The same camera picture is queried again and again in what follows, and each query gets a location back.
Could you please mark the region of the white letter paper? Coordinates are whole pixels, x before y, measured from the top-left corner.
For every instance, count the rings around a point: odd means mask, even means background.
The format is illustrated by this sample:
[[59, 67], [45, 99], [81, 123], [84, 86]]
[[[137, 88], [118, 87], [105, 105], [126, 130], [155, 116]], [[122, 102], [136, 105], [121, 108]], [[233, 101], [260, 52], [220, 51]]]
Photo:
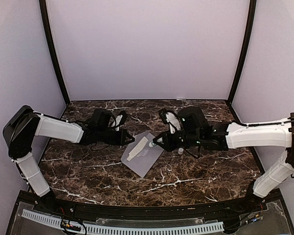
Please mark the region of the white letter paper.
[[136, 157], [148, 143], [147, 137], [142, 137], [142, 139], [133, 147], [133, 149], [128, 153], [127, 160], [131, 161], [134, 157]]

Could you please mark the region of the white glue stick cap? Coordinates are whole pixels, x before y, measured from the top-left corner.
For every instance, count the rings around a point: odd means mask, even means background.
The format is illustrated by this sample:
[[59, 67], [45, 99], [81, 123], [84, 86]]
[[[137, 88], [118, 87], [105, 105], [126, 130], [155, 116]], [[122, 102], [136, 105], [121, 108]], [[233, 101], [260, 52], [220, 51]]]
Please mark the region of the white glue stick cap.
[[179, 154], [179, 155], [182, 155], [183, 152], [184, 152], [184, 149], [183, 149], [183, 148], [179, 148], [179, 149], [178, 149], [178, 154]]

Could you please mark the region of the grey envelope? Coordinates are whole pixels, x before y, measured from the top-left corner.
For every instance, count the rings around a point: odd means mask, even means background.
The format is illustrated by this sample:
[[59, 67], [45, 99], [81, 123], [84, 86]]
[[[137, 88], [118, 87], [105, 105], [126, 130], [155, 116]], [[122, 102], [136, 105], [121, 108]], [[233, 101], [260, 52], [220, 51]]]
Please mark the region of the grey envelope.
[[[144, 149], [131, 161], [127, 160], [128, 153], [133, 149], [133, 147], [142, 139], [142, 137], [148, 138], [148, 143], [145, 145]], [[134, 136], [135, 141], [130, 143], [127, 148], [125, 149], [122, 157], [121, 162], [125, 164], [129, 169], [131, 169], [134, 173], [136, 173], [141, 178], [144, 178], [146, 174], [149, 172], [151, 167], [155, 164], [158, 160], [162, 152], [164, 151], [163, 148], [156, 146], [156, 147], [149, 147], [149, 143], [153, 141], [155, 138], [149, 131], [142, 132]]]

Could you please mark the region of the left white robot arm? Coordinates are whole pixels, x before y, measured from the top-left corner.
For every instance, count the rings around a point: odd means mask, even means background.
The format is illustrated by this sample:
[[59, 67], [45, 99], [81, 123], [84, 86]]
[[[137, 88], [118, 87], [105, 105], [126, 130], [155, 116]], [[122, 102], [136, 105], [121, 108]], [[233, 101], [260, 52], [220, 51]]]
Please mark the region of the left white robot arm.
[[126, 111], [115, 116], [109, 110], [97, 108], [86, 120], [61, 119], [22, 106], [2, 131], [8, 148], [8, 156], [14, 162], [33, 192], [41, 198], [40, 205], [48, 213], [59, 210], [59, 202], [50, 194], [49, 184], [44, 178], [34, 148], [38, 139], [57, 139], [79, 145], [103, 143], [107, 146], [125, 146], [135, 138], [122, 126], [127, 119]]

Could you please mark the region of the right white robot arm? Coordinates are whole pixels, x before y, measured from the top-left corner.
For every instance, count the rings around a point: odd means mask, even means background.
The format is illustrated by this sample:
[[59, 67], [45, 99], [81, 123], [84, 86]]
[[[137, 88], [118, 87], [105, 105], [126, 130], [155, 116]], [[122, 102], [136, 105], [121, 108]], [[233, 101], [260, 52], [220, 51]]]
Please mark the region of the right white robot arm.
[[210, 125], [200, 107], [190, 106], [177, 114], [161, 109], [159, 116], [170, 129], [152, 141], [171, 152], [179, 148], [203, 148], [227, 151], [241, 147], [278, 146], [285, 150], [270, 169], [251, 184], [251, 194], [243, 198], [240, 208], [251, 212], [275, 187], [294, 174], [294, 113], [290, 117], [272, 122], [227, 122]]

